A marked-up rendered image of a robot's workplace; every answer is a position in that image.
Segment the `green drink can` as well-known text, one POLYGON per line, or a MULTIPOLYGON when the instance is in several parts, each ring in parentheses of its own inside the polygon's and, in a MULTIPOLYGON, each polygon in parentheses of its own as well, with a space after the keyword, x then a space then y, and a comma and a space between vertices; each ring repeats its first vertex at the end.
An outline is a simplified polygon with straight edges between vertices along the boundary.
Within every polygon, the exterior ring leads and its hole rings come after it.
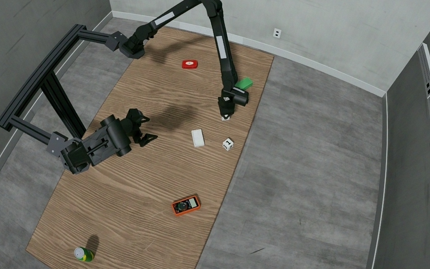
POLYGON ((91 250, 82 247, 76 248, 74 254, 77 259, 85 262, 91 262, 94 258, 93 252, 91 250))

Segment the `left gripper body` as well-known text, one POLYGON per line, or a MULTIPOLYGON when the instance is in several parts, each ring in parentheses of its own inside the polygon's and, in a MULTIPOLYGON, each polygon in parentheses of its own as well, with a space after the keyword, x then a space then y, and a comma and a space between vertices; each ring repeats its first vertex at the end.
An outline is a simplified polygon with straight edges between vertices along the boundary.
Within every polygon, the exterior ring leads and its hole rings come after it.
POLYGON ((228 109, 228 103, 230 102, 224 102, 221 100, 221 97, 218 97, 218 105, 221 115, 234 114, 234 109, 228 109))

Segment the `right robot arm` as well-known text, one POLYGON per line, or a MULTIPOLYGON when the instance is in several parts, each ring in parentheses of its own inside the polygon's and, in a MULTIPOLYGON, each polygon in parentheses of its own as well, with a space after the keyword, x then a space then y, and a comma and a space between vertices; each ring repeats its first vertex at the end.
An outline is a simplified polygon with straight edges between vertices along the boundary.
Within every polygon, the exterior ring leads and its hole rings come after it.
POLYGON ((70 145, 61 151, 63 165, 75 174, 84 169, 88 165, 87 162, 94 167, 115 153, 118 157, 127 154, 132 150, 129 136, 137 135, 137 123, 143 117, 137 108, 129 109, 126 118, 122 120, 116 119, 114 114, 110 115, 100 122, 102 127, 93 134, 80 142, 72 140, 70 145))

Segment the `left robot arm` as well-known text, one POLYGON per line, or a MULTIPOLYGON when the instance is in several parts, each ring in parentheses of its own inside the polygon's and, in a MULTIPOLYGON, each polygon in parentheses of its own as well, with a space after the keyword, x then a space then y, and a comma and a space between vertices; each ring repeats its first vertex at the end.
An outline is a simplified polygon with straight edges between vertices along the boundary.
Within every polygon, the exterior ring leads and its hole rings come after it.
POLYGON ((219 57, 221 79, 224 86, 221 90, 221 99, 224 102, 230 102, 228 103, 228 109, 234 109, 235 104, 245 106, 249 102, 249 93, 235 86, 238 81, 238 76, 233 64, 225 27, 222 2, 220 0, 184 0, 148 24, 139 26, 133 36, 130 36, 122 47, 132 55, 137 53, 144 47, 143 41, 145 39, 150 40, 149 38, 154 38, 154 35, 164 25, 201 3, 206 8, 211 21, 219 57))

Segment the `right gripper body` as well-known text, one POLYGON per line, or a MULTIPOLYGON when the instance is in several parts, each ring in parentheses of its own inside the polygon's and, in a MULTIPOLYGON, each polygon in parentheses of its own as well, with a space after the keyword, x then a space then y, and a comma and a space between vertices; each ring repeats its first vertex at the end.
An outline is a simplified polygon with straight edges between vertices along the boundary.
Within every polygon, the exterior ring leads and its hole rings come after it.
POLYGON ((140 147, 142 147, 146 140, 144 137, 142 137, 142 139, 140 138, 142 136, 142 133, 141 133, 140 128, 139 128, 139 127, 141 127, 141 121, 139 121, 137 123, 137 126, 139 129, 137 135, 136 136, 129 136, 129 137, 133 137, 134 143, 138 143, 140 145, 140 147))

